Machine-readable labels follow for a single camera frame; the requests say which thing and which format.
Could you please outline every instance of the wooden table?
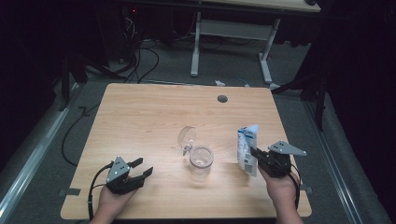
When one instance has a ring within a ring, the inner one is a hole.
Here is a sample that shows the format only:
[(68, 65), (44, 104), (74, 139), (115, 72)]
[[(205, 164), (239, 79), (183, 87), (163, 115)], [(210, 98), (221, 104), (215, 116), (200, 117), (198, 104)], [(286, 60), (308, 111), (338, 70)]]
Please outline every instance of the wooden table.
[[(228, 98), (218, 101), (219, 95)], [(110, 84), (100, 105), (70, 188), (78, 196), (65, 198), (65, 219), (88, 218), (87, 197), (94, 175), (120, 155), (127, 162), (144, 158), (131, 175), (153, 166), (119, 218), (275, 217), (262, 177), (251, 177), (237, 163), (237, 130), (259, 124), (258, 147), (287, 141), (272, 93), (264, 88)], [(197, 178), (182, 156), (177, 137), (194, 126), (196, 143), (214, 151), (210, 174)], [(107, 172), (96, 184), (105, 183)], [(96, 209), (100, 188), (93, 191)], [(301, 193), (299, 213), (311, 214)]]

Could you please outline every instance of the gray carpet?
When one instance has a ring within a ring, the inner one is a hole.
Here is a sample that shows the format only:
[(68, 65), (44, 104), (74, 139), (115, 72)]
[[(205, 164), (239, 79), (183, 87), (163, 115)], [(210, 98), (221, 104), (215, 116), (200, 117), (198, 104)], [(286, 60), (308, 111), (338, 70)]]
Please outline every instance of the gray carpet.
[[(143, 47), (148, 48), (153, 44), (153, 42), (147, 42)], [(168, 47), (157, 44), (152, 50), (159, 55), (160, 61), (158, 66), (144, 77), (142, 83), (155, 80), (216, 85), (215, 80), (220, 80), (227, 86), (244, 86), (243, 81), (245, 81), (253, 87), (268, 87), (263, 82), (262, 71), (257, 58), (258, 49), (263, 46), (262, 42), (253, 42), (243, 46), (227, 42), (215, 50), (206, 49), (216, 46), (216, 44), (203, 44), (205, 49), (201, 51), (199, 76), (190, 77), (192, 46), (174, 45)], [(273, 81), (276, 84), (285, 84), (292, 81), (308, 49), (309, 46), (293, 48), (288, 43), (274, 45), (270, 52), (271, 60), (268, 61)], [(142, 49), (141, 63), (137, 69), (137, 74), (142, 76), (155, 63), (156, 56), (151, 51)], [(60, 217), (64, 198), (59, 196), (59, 192), (61, 189), (69, 187), (75, 171), (75, 167), (67, 163), (62, 157), (61, 145), (68, 128), (81, 116), (83, 109), (80, 107), (91, 108), (99, 103), (106, 85), (110, 82), (115, 82), (115, 80), (106, 77), (90, 77), (90, 81), (83, 87), (77, 100), (70, 105), (70, 112), (8, 223), (76, 223), (75, 220), (63, 220)], [(312, 189), (308, 193), (308, 198), (313, 213), (310, 217), (304, 218), (304, 222), (349, 223), (346, 211), (325, 165), (325, 157), (316, 129), (306, 113), (304, 103), (295, 94), (296, 92), (298, 91), (287, 91), (275, 95), (275, 100), (290, 143), (308, 152), (307, 157), (296, 157), (303, 181)], [(370, 183), (362, 172), (359, 163), (354, 158), (342, 127), (332, 111), (331, 101), (327, 100), (326, 104), (327, 109), (323, 118), (324, 133), (340, 170), (346, 176), (347, 184), (354, 198), (358, 201), (357, 204), (361, 209), (363, 222), (390, 223), (382, 206), (376, 200)], [(78, 162), (95, 114), (96, 109), (88, 117), (81, 119), (67, 136), (64, 150), (70, 161)], [(4, 183), (6, 181), (2, 182), (2, 196), (4, 196), (4, 189), (9, 187), (9, 181), (8, 184)]]

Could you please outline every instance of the human hand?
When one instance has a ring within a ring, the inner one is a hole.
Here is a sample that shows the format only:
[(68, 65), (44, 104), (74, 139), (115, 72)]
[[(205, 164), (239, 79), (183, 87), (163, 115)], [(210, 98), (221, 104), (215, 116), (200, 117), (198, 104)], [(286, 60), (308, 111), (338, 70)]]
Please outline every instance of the human hand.
[(100, 192), (98, 209), (90, 223), (111, 223), (136, 192), (137, 189), (122, 195), (113, 194), (106, 186), (103, 186)]
[[(284, 203), (294, 204), (294, 200), (296, 198), (296, 188), (289, 176), (286, 175), (281, 178), (271, 177), (260, 166), (259, 171), (267, 183), (268, 195), (273, 200), (275, 206), (279, 206)], [(295, 173), (291, 172), (290, 174), (296, 180), (296, 182), (299, 181)]]
[[(260, 166), (259, 171), (267, 183), (268, 195), (273, 200), (277, 223), (303, 223), (295, 207), (296, 187), (290, 177), (288, 175), (282, 178), (271, 177)], [(297, 175), (293, 172), (290, 174), (298, 183)]]

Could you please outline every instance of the desk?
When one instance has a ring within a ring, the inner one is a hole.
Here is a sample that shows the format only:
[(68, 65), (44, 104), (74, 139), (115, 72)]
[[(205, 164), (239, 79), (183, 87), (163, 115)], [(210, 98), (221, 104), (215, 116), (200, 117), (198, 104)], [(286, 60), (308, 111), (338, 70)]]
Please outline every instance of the desk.
[[(218, 101), (219, 95), (228, 98)], [(126, 161), (144, 158), (130, 175), (153, 166), (119, 218), (275, 217), (262, 177), (250, 177), (237, 163), (237, 130), (259, 124), (258, 147), (287, 140), (272, 93), (265, 88), (110, 84), (99, 107), (70, 188), (78, 196), (65, 198), (65, 219), (88, 218), (87, 197), (93, 176), (116, 156)], [(194, 126), (196, 142), (214, 151), (210, 174), (191, 175), (177, 137)], [(105, 183), (106, 172), (96, 184)], [(96, 209), (100, 188), (93, 191)], [(301, 193), (299, 213), (311, 214)]]
[[(309, 6), (304, 0), (200, 0), (199, 3), (209, 2), (218, 4), (229, 4), (248, 7), (273, 8), (280, 10), (295, 10), (302, 12), (320, 12), (318, 4)], [(195, 25), (195, 45), (192, 54), (191, 76), (198, 76), (199, 67), (199, 42), (201, 35), (219, 35), (226, 37), (265, 40), (265, 46), (259, 53), (262, 74), (266, 83), (271, 84), (271, 74), (268, 69), (267, 57), (274, 42), (280, 18), (275, 19), (272, 25), (247, 24), (229, 21), (201, 20), (201, 12), (197, 13)]]

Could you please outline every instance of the hole in table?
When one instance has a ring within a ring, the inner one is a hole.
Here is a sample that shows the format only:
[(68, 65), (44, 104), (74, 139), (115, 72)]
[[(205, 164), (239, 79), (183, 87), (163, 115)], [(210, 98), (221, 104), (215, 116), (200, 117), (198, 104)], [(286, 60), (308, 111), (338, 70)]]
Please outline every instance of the hole in table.
[(221, 102), (221, 103), (226, 103), (228, 101), (228, 98), (225, 95), (219, 95), (218, 96), (218, 101)]

